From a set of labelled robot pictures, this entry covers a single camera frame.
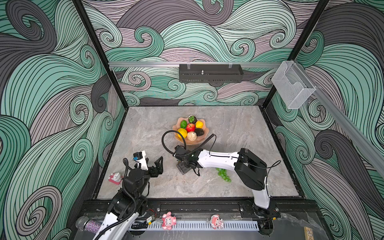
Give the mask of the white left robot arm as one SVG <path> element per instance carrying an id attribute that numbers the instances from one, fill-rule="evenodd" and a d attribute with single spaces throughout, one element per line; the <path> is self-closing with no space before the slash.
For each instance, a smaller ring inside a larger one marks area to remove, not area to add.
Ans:
<path id="1" fill-rule="evenodd" d="M 147 158 L 140 160 L 134 157 L 136 164 L 129 166 L 128 159 L 124 158 L 125 165 L 122 187 L 113 197 L 107 209 L 104 221 L 96 233 L 95 240 L 121 240 L 135 220 L 144 215 L 146 210 L 143 205 L 147 203 L 147 197 L 143 195 L 149 180 L 161 175 L 164 171 L 163 157 L 155 161 L 152 167 L 147 166 Z"/>

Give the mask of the yellow lemon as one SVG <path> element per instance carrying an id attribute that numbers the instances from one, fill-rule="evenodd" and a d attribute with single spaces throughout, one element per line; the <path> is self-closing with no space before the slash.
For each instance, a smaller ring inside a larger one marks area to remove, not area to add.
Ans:
<path id="1" fill-rule="evenodd" d="M 178 129 L 178 132 L 181 134 L 181 136 L 182 136 L 184 139 L 187 138 L 188 132 L 187 132 L 186 129 L 184 129 L 184 128 L 179 128 L 179 129 Z"/>

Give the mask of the cream fake garlic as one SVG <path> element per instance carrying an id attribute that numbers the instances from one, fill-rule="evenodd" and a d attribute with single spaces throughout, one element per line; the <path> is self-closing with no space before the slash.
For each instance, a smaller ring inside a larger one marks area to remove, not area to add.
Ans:
<path id="1" fill-rule="evenodd" d="M 191 142 L 194 142 L 197 140 L 197 134 L 196 132 L 188 132 L 187 139 Z"/>

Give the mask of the green lime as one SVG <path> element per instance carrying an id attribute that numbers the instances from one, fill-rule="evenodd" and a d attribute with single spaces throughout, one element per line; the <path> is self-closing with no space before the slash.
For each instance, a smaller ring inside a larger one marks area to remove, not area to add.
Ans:
<path id="1" fill-rule="evenodd" d="M 185 129 L 185 128 L 187 127 L 187 125 L 188 125 L 188 122 L 187 122 L 186 120 L 182 120 L 182 121 L 180 122 L 180 128 Z"/>

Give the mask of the yellow pear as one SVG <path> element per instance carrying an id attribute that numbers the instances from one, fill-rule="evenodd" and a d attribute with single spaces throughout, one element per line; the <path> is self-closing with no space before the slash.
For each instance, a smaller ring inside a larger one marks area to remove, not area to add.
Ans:
<path id="1" fill-rule="evenodd" d="M 204 123 L 202 121 L 197 121 L 195 126 L 197 129 L 202 129 L 204 127 Z"/>

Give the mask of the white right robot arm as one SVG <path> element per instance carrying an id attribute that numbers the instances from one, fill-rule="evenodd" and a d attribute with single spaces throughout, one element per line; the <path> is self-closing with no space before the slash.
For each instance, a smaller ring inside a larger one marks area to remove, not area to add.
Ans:
<path id="1" fill-rule="evenodd" d="M 182 146 L 175 147 L 172 155 L 179 161 L 178 168 L 182 174 L 199 169 L 218 168 L 236 172 L 243 184 L 252 190 L 257 207 L 268 209 L 270 195 L 267 188 L 267 164 L 248 149 L 239 152 L 219 153 L 203 149 L 186 150 Z"/>

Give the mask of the pink scalloped fruit bowl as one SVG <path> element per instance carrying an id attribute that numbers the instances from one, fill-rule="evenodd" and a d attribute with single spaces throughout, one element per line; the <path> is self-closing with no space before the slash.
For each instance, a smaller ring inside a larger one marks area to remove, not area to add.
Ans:
<path id="1" fill-rule="evenodd" d="M 177 123 L 173 125 L 172 130 L 180 133 L 188 146 L 202 143 L 208 136 L 209 129 L 203 119 L 195 116 L 187 118 L 179 118 Z"/>

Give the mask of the red fake apple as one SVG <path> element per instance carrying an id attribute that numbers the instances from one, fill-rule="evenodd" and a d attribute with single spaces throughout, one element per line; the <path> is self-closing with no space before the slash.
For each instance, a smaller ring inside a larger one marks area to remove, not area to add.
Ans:
<path id="1" fill-rule="evenodd" d="M 194 132 L 195 128 L 196 128 L 195 124 L 188 124 L 187 127 L 186 127 L 186 130 L 187 130 L 188 133 L 189 132 Z"/>

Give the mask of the dark avocado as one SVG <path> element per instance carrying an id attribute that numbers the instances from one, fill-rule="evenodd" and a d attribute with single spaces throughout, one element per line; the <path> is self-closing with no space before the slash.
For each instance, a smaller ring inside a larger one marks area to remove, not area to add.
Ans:
<path id="1" fill-rule="evenodd" d="M 205 134 L 204 130 L 200 128 L 195 128 L 195 133 L 197 137 L 203 136 Z"/>

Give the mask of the dark brown mangosteen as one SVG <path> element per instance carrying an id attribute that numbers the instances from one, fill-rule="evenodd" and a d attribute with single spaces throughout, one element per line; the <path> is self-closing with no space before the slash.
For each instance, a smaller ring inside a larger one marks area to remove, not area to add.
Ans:
<path id="1" fill-rule="evenodd" d="M 198 120 L 195 116 L 189 116 L 188 121 L 190 124 L 195 124 Z"/>

